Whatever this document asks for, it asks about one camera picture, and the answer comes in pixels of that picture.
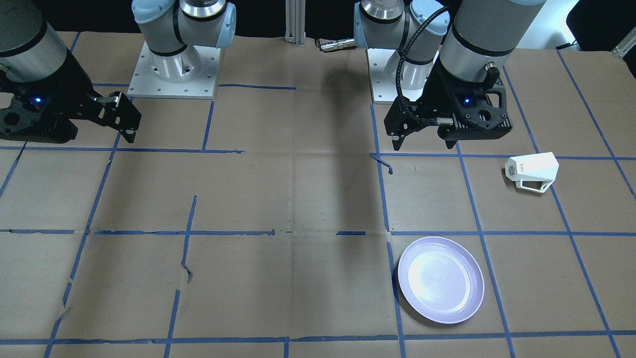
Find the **black cable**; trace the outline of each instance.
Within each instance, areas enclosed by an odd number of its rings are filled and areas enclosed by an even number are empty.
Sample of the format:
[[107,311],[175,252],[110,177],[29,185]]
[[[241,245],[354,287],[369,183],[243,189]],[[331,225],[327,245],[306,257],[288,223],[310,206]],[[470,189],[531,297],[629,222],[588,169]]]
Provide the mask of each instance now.
[[435,20],[436,17],[440,16],[449,8],[450,8],[449,6],[442,7],[441,9],[432,13],[431,16],[429,16],[426,20],[424,20],[424,22],[422,22],[422,25],[420,25],[420,27],[418,27],[417,30],[415,30],[415,32],[413,33],[413,36],[411,36],[411,38],[408,40],[408,42],[404,46],[402,53],[399,54],[399,62],[397,63],[396,90],[397,90],[397,98],[399,101],[400,109],[402,110],[402,112],[407,113],[413,120],[416,120],[416,122],[418,122],[421,119],[426,121],[427,123],[425,124],[427,125],[436,125],[435,120],[431,118],[419,118],[415,114],[415,112],[413,112],[411,107],[408,105],[408,103],[406,102],[406,97],[404,97],[404,94],[402,93],[402,85],[400,84],[400,81],[402,80],[402,67],[404,66],[404,61],[406,60],[406,56],[408,55],[408,52],[411,50],[411,47],[413,46],[415,40],[417,40],[417,38],[420,36],[422,31],[424,31],[424,29],[433,20]]

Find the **cylindrical connector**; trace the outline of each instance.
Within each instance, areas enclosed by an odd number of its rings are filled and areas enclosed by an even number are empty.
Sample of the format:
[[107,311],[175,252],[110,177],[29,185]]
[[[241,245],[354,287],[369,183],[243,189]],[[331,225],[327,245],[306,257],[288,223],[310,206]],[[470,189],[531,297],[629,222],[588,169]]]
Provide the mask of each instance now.
[[356,41],[352,38],[350,39],[341,39],[334,42],[323,43],[320,45],[320,51],[322,52],[332,52],[337,50],[345,50],[346,48],[356,47]]

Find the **blue tape grid line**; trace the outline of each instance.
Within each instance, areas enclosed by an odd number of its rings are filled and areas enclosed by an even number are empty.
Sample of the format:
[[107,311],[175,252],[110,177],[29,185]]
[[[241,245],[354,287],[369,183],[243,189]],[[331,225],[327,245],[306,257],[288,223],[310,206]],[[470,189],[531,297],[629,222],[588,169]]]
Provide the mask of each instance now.
[[[71,276],[70,276],[71,281],[67,283],[66,289],[64,291],[64,297],[62,298],[62,302],[63,302],[64,306],[66,306],[67,300],[69,298],[69,294],[71,293],[71,288],[73,286],[73,280],[75,279],[75,274],[77,273],[77,269],[78,269],[78,266],[80,264],[81,253],[82,253],[82,251],[84,249],[84,245],[86,244],[86,237],[88,236],[88,233],[90,232],[90,225],[93,222],[93,218],[95,216],[95,211],[97,210],[97,204],[99,203],[99,199],[101,198],[102,191],[104,190],[104,185],[106,184],[106,178],[108,177],[108,173],[110,172],[111,165],[113,163],[113,158],[114,158],[114,155],[115,155],[115,148],[117,148],[117,146],[119,145],[120,138],[121,138],[121,135],[120,135],[120,133],[118,133],[117,137],[115,138],[115,142],[113,143],[113,150],[112,150],[111,155],[110,155],[110,157],[108,159],[108,164],[106,164],[106,168],[104,169],[104,174],[102,176],[102,181],[100,182],[99,189],[97,190],[97,194],[95,195],[95,201],[93,202],[93,207],[91,208],[90,214],[88,216],[88,220],[86,222],[86,229],[84,230],[84,233],[82,235],[82,239],[81,239],[81,241],[79,243],[79,248],[78,248],[77,254],[75,256],[75,261],[73,262],[73,268],[71,270]],[[55,321],[55,324],[53,325],[53,330],[51,331],[51,338],[49,340],[49,343],[46,346],[46,351],[45,351],[45,354],[44,354],[44,358],[49,358],[49,356],[51,354],[51,349],[53,348],[53,343],[55,341],[55,336],[57,335],[57,330],[60,327],[60,322],[64,318],[65,314],[66,314],[66,312],[63,315],[61,315],[60,318],[57,319],[57,321]]]
[[[0,229],[0,233],[13,233],[13,234],[57,234],[57,235],[72,235],[75,230],[39,230],[39,229]],[[180,236],[185,235],[187,231],[140,231],[140,230],[118,230],[108,231],[100,230],[94,231],[93,235],[167,235],[167,236]],[[285,233],[291,234],[292,231],[285,231]],[[392,236],[434,236],[434,235],[447,235],[447,236],[470,236],[479,235],[479,231],[391,231]],[[485,236],[497,236],[497,235],[569,235],[574,236],[615,236],[615,237],[636,237],[636,233],[620,233],[610,231],[482,231]],[[206,231],[206,230],[192,230],[190,235],[206,235],[206,236],[273,236],[276,235],[275,230],[270,231]],[[336,235],[366,235],[366,231],[338,231]]]
[[[376,153],[370,153],[373,158],[377,158]],[[456,154],[456,153],[379,153],[380,157],[440,157],[440,158],[504,158],[508,159],[519,154]],[[636,161],[636,157],[594,157],[580,155],[555,155],[557,159],[571,161]]]
[[[76,152],[110,152],[106,147],[26,147],[25,150],[70,150]],[[115,148],[115,152],[155,152],[155,153],[208,153],[208,154],[241,154],[245,150],[231,149],[185,149],[185,148]]]
[[206,231],[206,230],[190,230],[190,231],[108,231],[100,230],[95,231],[93,235],[207,235],[207,236],[233,236],[233,235],[245,235],[245,236],[273,236],[276,235],[276,230],[270,231]]
[[73,40],[73,44],[71,45],[71,48],[69,49],[69,51],[73,52],[73,50],[75,50],[75,45],[78,44],[78,40],[80,39],[80,35],[81,35],[81,31],[78,32],[77,35],[75,35],[75,39]]
[[[605,336],[605,331],[545,331],[515,332],[513,338],[534,337],[591,337]],[[612,331],[615,336],[636,336],[636,330]],[[463,334],[405,334],[405,341],[424,340],[483,340],[505,338],[505,333],[463,333]],[[379,336],[307,336],[301,338],[288,337],[205,337],[205,338],[173,338],[171,344],[188,343],[285,343],[294,342],[347,342],[347,341],[397,341],[396,335]],[[46,345],[49,339],[0,340],[0,345]],[[167,338],[140,338],[136,340],[82,340],[77,338],[58,338],[54,345],[101,345],[101,344],[166,344]]]
[[396,321],[397,321],[397,339],[399,341],[400,357],[406,358],[406,346],[404,345],[404,330],[402,328],[402,313],[399,308],[399,294],[398,294],[398,273],[395,267],[395,261],[393,260],[393,248],[391,243],[387,242],[387,253],[389,255],[389,269],[391,270],[391,285],[393,287],[393,303],[396,309]]
[[11,176],[13,176],[13,172],[15,171],[15,168],[18,167],[18,162],[20,162],[20,158],[22,157],[22,153],[24,153],[24,148],[26,148],[26,146],[27,146],[27,143],[25,142],[24,145],[22,146],[22,149],[20,149],[20,153],[18,153],[18,156],[15,157],[15,160],[13,161],[13,165],[11,165],[11,169],[9,169],[9,173],[7,173],[6,178],[4,179],[4,182],[2,184],[2,187],[0,187],[0,197],[2,197],[2,195],[4,194],[4,191],[6,190],[7,185],[9,185]]
[[128,87],[130,83],[93,83],[97,87]]
[[[380,142],[378,139],[378,126],[375,123],[375,109],[373,103],[371,103],[371,123],[373,124],[373,136],[375,139],[375,159],[380,158]],[[380,180],[380,197],[382,198],[382,214],[384,215],[384,227],[387,231],[389,229],[389,211],[387,209],[387,196],[384,191],[384,176],[382,174],[382,163],[378,160],[378,179]]]
[[214,113],[214,101],[210,103],[210,112],[207,114],[207,123],[205,125],[205,134],[203,136],[203,145],[201,150],[207,149],[207,140],[210,136],[210,127],[212,126],[212,114]]
[[170,345],[172,344],[172,336],[174,335],[174,325],[177,322],[177,309],[179,308],[179,296],[181,296],[180,290],[174,292],[174,303],[172,304],[172,315],[170,315],[170,327],[168,328],[168,338],[165,342],[165,350],[163,351],[163,358],[170,357]]
[[247,89],[282,89],[282,90],[296,90],[296,87],[285,86],[259,86],[259,85],[243,85],[241,83],[224,83],[219,87],[242,87]]
[[[506,71],[506,69],[504,68],[504,74],[506,74],[506,78],[508,79],[508,84],[510,86],[511,91],[515,94],[515,90],[514,90],[514,86],[512,84],[512,81],[510,80],[510,77],[508,76],[508,72]],[[523,113],[523,108],[521,106],[521,102],[519,102],[518,98],[516,97],[515,94],[515,100],[517,102],[517,106],[519,107],[519,111],[521,113]],[[523,122],[525,123],[525,126],[528,130],[528,134],[530,135],[530,139],[532,140],[532,144],[534,145],[534,149],[537,153],[540,153],[539,151],[539,146],[537,145],[537,142],[534,138],[534,135],[532,134],[532,130],[530,129],[530,125],[528,123],[528,120],[526,118],[525,115],[522,114],[522,119]],[[607,337],[609,338],[610,343],[612,344],[612,348],[614,349],[614,353],[616,354],[617,358],[621,357],[621,354],[618,350],[618,346],[616,345],[616,341],[614,340],[614,336],[612,335],[612,332],[610,330],[609,324],[607,322],[607,319],[605,317],[605,314],[603,313],[603,309],[600,305],[600,302],[598,301],[598,297],[596,295],[596,292],[594,291],[594,286],[592,285],[592,282],[590,280],[590,276],[588,275],[587,269],[585,268],[585,264],[583,263],[583,258],[581,257],[581,253],[579,252],[578,246],[576,245],[576,240],[574,239],[574,233],[572,232],[571,228],[570,228],[570,224],[567,221],[567,217],[565,216],[565,212],[563,211],[563,206],[561,205],[561,202],[558,198],[557,195],[557,191],[555,190],[555,186],[552,185],[550,187],[550,191],[552,191],[552,196],[554,197],[554,200],[556,202],[556,207],[559,210],[559,213],[561,214],[561,218],[563,219],[563,224],[565,225],[565,230],[567,231],[568,236],[570,237],[570,242],[572,243],[572,248],[574,249],[574,253],[576,254],[576,258],[579,261],[579,265],[581,267],[581,271],[583,271],[583,276],[585,277],[585,281],[588,284],[588,288],[590,290],[590,294],[592,296],[592,298],[594,299],[594,303],[597,307],[598,310],[598,314],[600,315],[601,320],[603,321],[603,326],[605,327],[605,333],[607,335]]]
[[510,357],[515,358],[515,347],[513,346],[512,336],[510,335],[510,329],[508,327],[508,320],[506,319],[506,312],[504,311],[504,305],[501,302],[501,295],[499,294],[499,288],[497,286],[497,280],[495,279],[495,271],[492,268],[492,263],[490,261],[490,254],[488,253],[488,246],[486,245],[486,239],[483,234],[483,230],[481,228],[481,221],[479,219],[479,213],[477,211],[477,205],[475,204],[475,199],[473,196],[473,190],[471,188],[471,183],[468,178],[468,171],[466,170],[466,163],[464,162],[464,158],[461,156],[462,150],[460,148],[459,143],[456,144],[457,153],[460,155],[459,163],[462,166],[462,172],[464,174],[464,181],[466,182],[466,190],[468,191],[468,197],[471,201],[471,207],[473,208],[473,215],[475,219],[475,224],[477,225],[477,231],[479,232],[479,237],[481,241],[481,248],[483,249],[483,255],[486,258],[486,265],[488,266],[488,273],[490,274],[490,280],[492,281],[492,288],[495,292],[495,298],[497,300],[497,307],[499,308],[499,315],[501,316],[501,322],[504,327],[504,333],[506,335],[506,341],[508,343],[508,349],[510,350]]
[[605,138],[605,135],[603,134],[603,130],[601,130],[600,125],[598,124],[598,121],[596,120],[596,117],[594,117],[594,113],[592,113],[590,105],[588,105],[587,100],[583,96],[583,93],[581,92],[581,89],[579,88],[579,85],[576,83],[576,80],[574,79],[574,76],[572,76],[572,73],[570,72],[570,68],[567,67],[567,64],[565,63],[565,60],[563,59],[563,56],[561,55],[561,51],[557,50],[556,54],[558,55],[558,58],[561,60],[561,63],[563,64],[563,67],[565,68],[565,70],[567,72],[567,75],[570,76],[570,80],[572,80],[572,84],[574,84],[574,88],[576,88],[576,92],[579,93],[579,96],[581,97],[581,100],[582,100],[583,104],[585,105],[585,108],[588,110],[588,113],[590,114],[590,118],[592,119],[592,122],[594,122],[594,126],[597,128],[597,131],[598,131],[600,137],[603,139],[603,143],[605,143],[605,147],[607,147],[607,151],[609,152],[609,155],[614,159],[614,163],[616,164],[616,167],[618,168],[618,171],[621,173],[621,176],[623,177],[623,180],[627,184],[627,187],[630,189],[630,192],[632,193],[632,196],[634,197],[634,199],[636,199],[636,193],[634,193],[634,189],[632,188],[632,185],[630,184],[630,181],[627,179],[627,176],[625,175],[625,172],[623,171],[623,168],[621,168],[621,164],[618,162],[618,160],[616,160],[616,156],[614,155],[614,151],[609,146],[609,142],[607,141],[607,138]]
[[289,337],[285,337],[282,348],[283,358],[289,358]]
[[190,208],[190,215],[188,217],[188,225],[186,227],[186,237],[183,241],[183,259],[181,260],[181,266],[188,272],[188,283],[192,281],[192,271],[188,268],[186,260],[188,259],[188,248],[190,247],[190,232],[192,232],[192,220],[195,218],[195,210],[197,208],[197,196],[192,199],[192,207]]
[[337,236],[364,236],[366,231],[338,231]]

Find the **bolt hole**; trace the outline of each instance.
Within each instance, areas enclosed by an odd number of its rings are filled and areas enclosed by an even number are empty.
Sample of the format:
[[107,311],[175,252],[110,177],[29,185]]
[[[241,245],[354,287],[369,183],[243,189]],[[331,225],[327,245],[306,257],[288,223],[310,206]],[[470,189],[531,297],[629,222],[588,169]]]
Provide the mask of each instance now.
[[17,113],[8,113],[4,116],[4,123],[8,125],[16,125],[20,121],[20,116]]
[[479,118],[484,121],[489,121],[492,118],[492,115],[489,111],[481,110],[479,111]]

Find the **black background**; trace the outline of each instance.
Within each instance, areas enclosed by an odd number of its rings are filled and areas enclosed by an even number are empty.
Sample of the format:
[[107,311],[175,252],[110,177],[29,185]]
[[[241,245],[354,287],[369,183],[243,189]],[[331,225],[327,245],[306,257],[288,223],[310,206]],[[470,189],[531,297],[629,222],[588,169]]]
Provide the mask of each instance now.
[[[307,0],[305,33],[309,38],[353,37],[353,10],[359,0]],[[34,0],[58,31],[139,32],[131,0]],[[285,0],[231,0],[237,8],[239,36],[285,36]],[[453,16],[461,0],[441,0]]]

